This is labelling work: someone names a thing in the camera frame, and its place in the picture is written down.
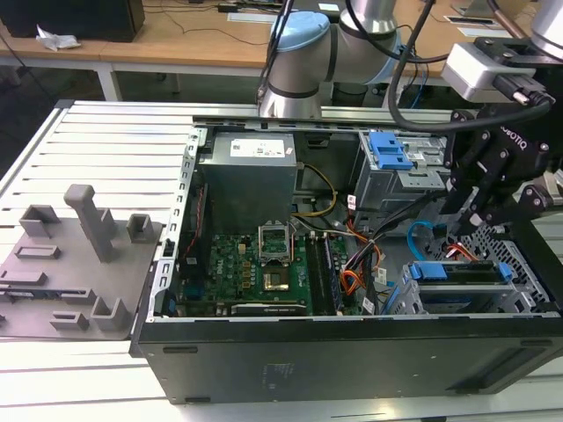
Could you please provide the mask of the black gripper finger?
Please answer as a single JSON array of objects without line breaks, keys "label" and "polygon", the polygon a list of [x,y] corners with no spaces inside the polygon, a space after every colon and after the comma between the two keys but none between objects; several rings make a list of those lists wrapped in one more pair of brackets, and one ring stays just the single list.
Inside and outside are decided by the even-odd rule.
[{"label": "black gripper finger", "polygon": [[562,211],[562,185],[545,187],[528,184],[517,200],[506,198],[502,203],[485,207],[479,213],[470,213],[471,227],[486,223],[491,226],[509,222],[531,221]]},{"label": "black gripper finger", "polygon": [[479,169],[477,162],[483,155],[490,139],[487,129],[477,131],[466,130],[449,132],[443,155],[443,165],[450,171],[450,178],[446,184],[448,196],[442,206],[442,215],[455,215],[452,233],[457,236],[472,234],[482,223],[477,216],[476,222],[471,222],[472,205],[466,202],[473,194],[473,188],[479,186],[479,180],[486,170]]}]

